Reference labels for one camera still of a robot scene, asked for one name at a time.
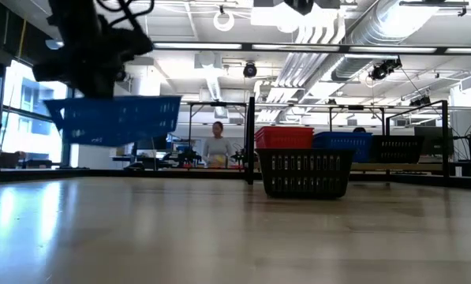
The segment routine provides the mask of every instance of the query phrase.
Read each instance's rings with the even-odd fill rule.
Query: window
[[[62,138],[56,126],[48,121],[26,118],[19,114],[2,114],[2,151],[23,151],[27,159],[50,159],[59,163],[62,159]]]
[[[49,116],[45,99],[64,99],[67,86],[60,82],[36,82],[32,69],[12,61],[6,71],[4,105]]]

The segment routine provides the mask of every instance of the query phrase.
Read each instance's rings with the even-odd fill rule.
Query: ceiling
[[[50,15],[47,0],[0,1],[48,35],[60,39],[56,28],[46,22],[46,18]],[[144,9],[143,2],[145,1],[136,1],[130,8],[134,11]],[[357,8],[346,12],[346,27],[360,17],[374,0],[356,2]],[[469,2],[466,16],[457,17],[455,14],[458,9],[440,10],[420,30],[406,39],[404,44],[471,46],[471,0]],[[221,32],[213,25],[214,13],[219,9],[217,6],[197,6],[194,3],[191,2],[189,6],[192,20],[189,19],[183,1],[178,1],[177,4],[172,1],[162,4],[157,0],[154,11],[146,17],[140,17],[139,22],[154,41],[288,43],[293,42],[297,36],[296,32],[283,33],[276,27],[251,25],[251,21],[246,17],[250,16],[252,0],[238,1],[237,8],[230,8],[230,5],[227,5],[229,8],[226,9],[245,16],[236,16],[235,25],[228,32]],[[118,17],[117,14],[109,14],[105,10],[100,10],[100,13],[106,15],[109,21]],[[121,24],[121,27],[127,26],[128,23]],[[174,86],[169,92],[198,93],[200,89],[207,88],[205,79],[193,74],[194,54],[195,52],[172,51],[155,51],[149,54],[159,63],[165,77],[168,78],[168,83]],[[257,80],[272,79],[279,75],[287,54],[226,52],[221,56],[223,62],[228,62],[226,75],[219,78],[221,89],[253,90]],[[259,67],[257,78],[244,79],[242,76],[246,61],[256,62],[256,66]],[[436,98],[447,97],[447,86],[457,82],[447,77],[465,77],[471,71],[471,57],[402,56],[402,64],[417,88],[434,85],[431,96]],[[439,78],[435,78],[436,73],[440,73]],[[402,95],[415,91],[415,87],[402,72],[392,74],[387,80],[378,82],[374,88],[367,86],[365,78],[366,72],[361,73],[359,84],[346,84],[341,89],[344,96],[338,100],[343,103],[367,103],[375,97],[374,100],[381,104],[396,103]]]

